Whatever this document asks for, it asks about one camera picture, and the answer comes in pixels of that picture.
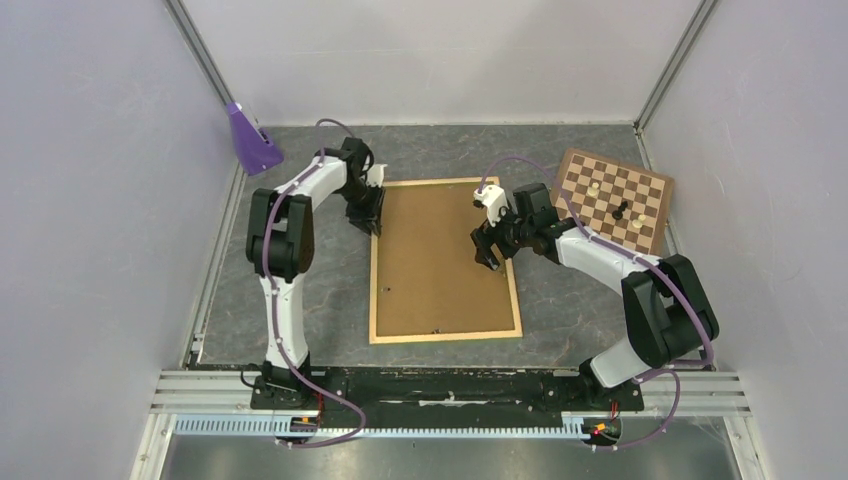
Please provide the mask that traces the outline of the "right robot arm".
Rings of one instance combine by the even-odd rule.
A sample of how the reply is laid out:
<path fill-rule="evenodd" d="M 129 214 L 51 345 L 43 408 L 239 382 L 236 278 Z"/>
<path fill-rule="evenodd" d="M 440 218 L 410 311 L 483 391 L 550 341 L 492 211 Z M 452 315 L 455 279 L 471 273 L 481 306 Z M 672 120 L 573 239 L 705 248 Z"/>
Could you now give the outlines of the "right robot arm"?
<path fill-rule="evenodd" d="M 641 254 L 573 217 L 560 217 L 542 183 L 512 194 L 486 184 L 474 191 L 473 204 L 485 212 L 482 224 L 470 234 L 477 263 L 496 270 L 502 261 L 530 248 L 557 265 L 589 275 L 622 299 L 624 337 L 580 367 L 577 392 L 585 405 L 606 406 L 625 382 L 685 364 L 692 351 L 703 350 L 702 364 L 712 361 L 719 326 L 688 258 Z"/>

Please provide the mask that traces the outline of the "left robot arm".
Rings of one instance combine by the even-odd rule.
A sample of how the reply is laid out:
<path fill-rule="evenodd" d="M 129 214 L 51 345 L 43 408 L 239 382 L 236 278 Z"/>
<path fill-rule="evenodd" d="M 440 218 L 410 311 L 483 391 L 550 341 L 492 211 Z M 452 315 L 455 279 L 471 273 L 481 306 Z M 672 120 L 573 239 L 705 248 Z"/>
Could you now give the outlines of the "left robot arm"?
<path fill-rule="evenodd" d="M 349 223 L 369 236 L 382 233 L 385 167 L 358 137 L 338 149 L 319 150 L 292 180 L 251 197 L 245 255 L 265 299 L 268 347 L 257 388 L 271 388 L 291 408 L 314 393 L 304 333 L 305 275 L 315 255 L 314 213 L 332 195 L 346 202 Z"/>

